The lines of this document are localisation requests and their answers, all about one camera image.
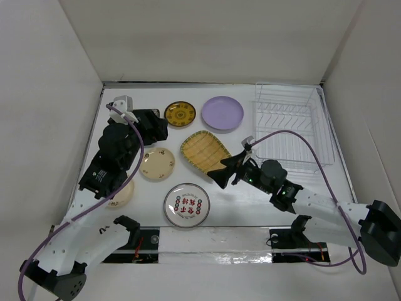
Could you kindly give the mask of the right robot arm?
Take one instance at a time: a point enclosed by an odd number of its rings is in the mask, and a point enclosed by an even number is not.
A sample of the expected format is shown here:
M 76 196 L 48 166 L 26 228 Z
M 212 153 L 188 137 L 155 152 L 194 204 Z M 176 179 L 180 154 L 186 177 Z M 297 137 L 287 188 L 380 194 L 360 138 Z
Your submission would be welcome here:
M 287 180 L 287 171 L 278 161 L 260 166 L 246 152 L 221 160 L 222 169 L 207 175 L 221 188 L 230 178 L 233 185 L 244 181 L 270 196 L 270 203 L 297 217 L 289 238 L 296 246 L 307 243 L 334 243 L 361 248 L 375 261 L 396 267 L 400 261 L 400 217 L 382 201 L 372 204 L 336 202 Z

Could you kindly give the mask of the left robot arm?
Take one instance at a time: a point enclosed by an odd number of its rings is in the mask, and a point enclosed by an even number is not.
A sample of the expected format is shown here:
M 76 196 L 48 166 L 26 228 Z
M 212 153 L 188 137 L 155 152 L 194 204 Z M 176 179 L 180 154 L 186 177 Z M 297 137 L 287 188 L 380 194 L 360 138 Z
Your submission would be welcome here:
M 86 274 L 115 250 L 138 245 L 140 223 L 125 215 L 102 222 L 108 203 L 128 186 L 145 156 L 145 147 L 168 137 L 167 121 L 151 109 L 124 112 L 112 108 L 98 140 L 98 151 L 78 183 L 62 223 L 20 268 L 18 282 L 28 277 L 58 300 L 74 300 Z

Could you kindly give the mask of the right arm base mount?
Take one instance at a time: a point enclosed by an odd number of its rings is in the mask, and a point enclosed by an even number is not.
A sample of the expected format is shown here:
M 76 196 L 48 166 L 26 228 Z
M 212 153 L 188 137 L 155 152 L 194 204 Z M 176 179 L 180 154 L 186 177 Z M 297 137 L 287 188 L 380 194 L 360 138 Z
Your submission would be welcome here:
M 271 228 L 266 245 L 273 263 L 330 263 L 327 244 L 313 243 L 303 234 L 308 216 L 298 216 L 289 228 Z

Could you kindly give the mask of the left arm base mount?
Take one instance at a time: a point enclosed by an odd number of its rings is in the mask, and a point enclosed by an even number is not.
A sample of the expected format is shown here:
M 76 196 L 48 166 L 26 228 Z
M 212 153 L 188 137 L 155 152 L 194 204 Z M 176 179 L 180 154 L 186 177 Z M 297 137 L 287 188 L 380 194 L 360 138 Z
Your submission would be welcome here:
M 107 256 L 103 263 L 149 264 L 159 262 L 160 228 L 143 228 L 140 223 L 127 216 L 120 216 L 113 223 L 123 226 L 128 230 L 130 236 L 127 243 Z

